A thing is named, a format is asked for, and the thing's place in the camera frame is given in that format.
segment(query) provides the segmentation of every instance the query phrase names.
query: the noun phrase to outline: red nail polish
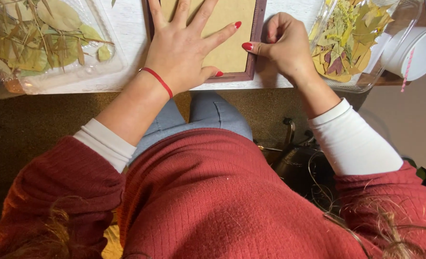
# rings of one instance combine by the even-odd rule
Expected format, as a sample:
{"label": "red nail polish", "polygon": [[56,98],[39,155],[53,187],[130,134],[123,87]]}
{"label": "red nail polish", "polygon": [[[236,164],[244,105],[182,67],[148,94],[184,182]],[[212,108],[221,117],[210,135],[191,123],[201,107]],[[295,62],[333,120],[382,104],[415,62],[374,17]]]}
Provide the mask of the red nail polish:
{"label": "red nail polish", "polygon": [[242,44],[242,48],[244,48],[245,50],[252,50],[253,44],[251,44],[250,42],[246,42],[246,43]]}

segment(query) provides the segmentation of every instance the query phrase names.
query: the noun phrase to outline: brown carpet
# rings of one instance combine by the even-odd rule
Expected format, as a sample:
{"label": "brown carpet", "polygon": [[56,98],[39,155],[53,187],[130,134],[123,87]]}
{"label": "brown carpet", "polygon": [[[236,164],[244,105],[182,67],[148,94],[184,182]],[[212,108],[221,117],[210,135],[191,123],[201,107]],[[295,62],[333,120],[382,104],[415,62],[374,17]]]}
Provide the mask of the brown carpet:
{"label": "brown carpet", "polygon": [[[228,90],[219,93],[248,120],[257,141],[269,147],[282,144],[285,117],[296,122],[296,141],[308,129],[296,90]],[[365,94],[338,93],[359,109]],[[19,96],[0,100],[0,211],[10,183],[32,158],[50,149],[64,135],[71,135],[97,115],[117,94],[59,94]],[[187,119],[190,96],[175,97]]]}

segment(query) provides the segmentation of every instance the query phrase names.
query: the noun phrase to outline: red string bracelet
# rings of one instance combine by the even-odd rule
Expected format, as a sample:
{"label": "red string bracelet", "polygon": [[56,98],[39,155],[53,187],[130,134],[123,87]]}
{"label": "red string bracelet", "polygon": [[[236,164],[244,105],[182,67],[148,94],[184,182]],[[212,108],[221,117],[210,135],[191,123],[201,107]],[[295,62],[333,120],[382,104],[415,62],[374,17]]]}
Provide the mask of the red string bracelet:
{"label": "red string bracelet", "polygon": [[165,90],[167,90],[168,95],[170,96],[170,99],[173,98],[172,90],[170,89],[170,87],[168,87],[168,85],[162,80],[162,78],[157,73],[155,73],[152,69],[147,68],[147,67],[141,68],[139,70],[139,72],[141,72],[142,70],[151,73],[155,78],[157,78],[157,80],[159,80],[159,82],[162,84],[162,86],[165,88]]}

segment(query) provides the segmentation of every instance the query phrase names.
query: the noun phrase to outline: light blue jeans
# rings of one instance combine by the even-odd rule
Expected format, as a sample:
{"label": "light blue jeans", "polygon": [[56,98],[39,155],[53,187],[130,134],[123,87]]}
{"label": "light blue jeans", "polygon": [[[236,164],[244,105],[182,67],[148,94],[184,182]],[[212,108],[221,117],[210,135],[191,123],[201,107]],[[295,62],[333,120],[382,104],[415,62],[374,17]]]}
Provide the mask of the light blue jeans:
{"label": "light blue jeans", "polygon": [[179,113],[173,99],[157,115],[137,145],[131,164],[139,155],[157,142],[176,133],[200,128],[218,128],[233,131],[253,141],[250,126],[240,112],[214,91],[191,92],[189,123]]}

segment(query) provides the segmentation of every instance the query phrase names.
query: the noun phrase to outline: wooden frame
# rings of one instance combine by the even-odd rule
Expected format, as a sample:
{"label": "wooden frame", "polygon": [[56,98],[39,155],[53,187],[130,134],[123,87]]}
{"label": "wooden frame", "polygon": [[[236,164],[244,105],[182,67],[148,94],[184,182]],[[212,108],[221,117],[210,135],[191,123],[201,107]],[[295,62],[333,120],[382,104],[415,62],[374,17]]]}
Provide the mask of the wooden frame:
{"label": "wooden frame", "polygon": [[[264,13],[266,11],[267,0],[256,0],[256,6],[254,8],[253,26],[251,29],[250,41],[261,41],[261,34],[263,32],[264,25]],[[149,10],[149,3],[146,0],[148,19],[149,19],[149,33],[151,40],[154,37],[154,22],[152,20],[152,14]],[[239,73],[225,73],[222,77],[211,77],[206,82],[238,82],[238,81],[251,81],[254,79],[254,72],[256,68],[257,56],[255,54],[248,53],[247,67],[245,72]]]}

